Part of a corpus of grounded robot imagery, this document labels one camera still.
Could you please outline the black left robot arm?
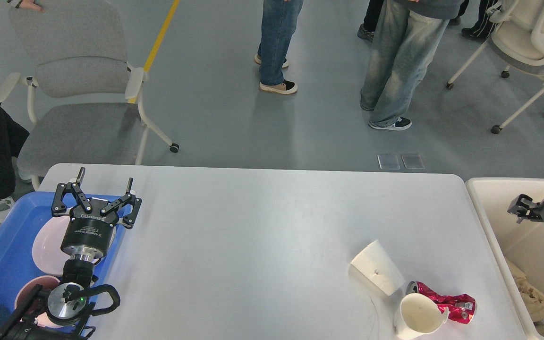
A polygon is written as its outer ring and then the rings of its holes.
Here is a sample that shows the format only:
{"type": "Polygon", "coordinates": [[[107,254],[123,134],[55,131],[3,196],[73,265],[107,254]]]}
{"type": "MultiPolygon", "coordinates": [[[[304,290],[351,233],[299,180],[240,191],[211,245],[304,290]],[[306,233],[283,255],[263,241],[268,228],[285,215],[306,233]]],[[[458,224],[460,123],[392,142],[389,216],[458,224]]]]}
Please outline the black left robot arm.
{"type": "Polygon", "coordinates": [[[133,228],[142,199],[132,192],[133,178],[112,202],[88,197],[81,188],[84,175],[80,168],[76,180],[59,183],[51,205],[52,217],[69,217],[60,246],[69,258],[59,284],[53,289],[35,284],[0,326],[0,340],[87,340],[95,332],[89,318],[119,307],[116,288],[96,284],[94,261],[108,255],[117,226],[133,228]]]}

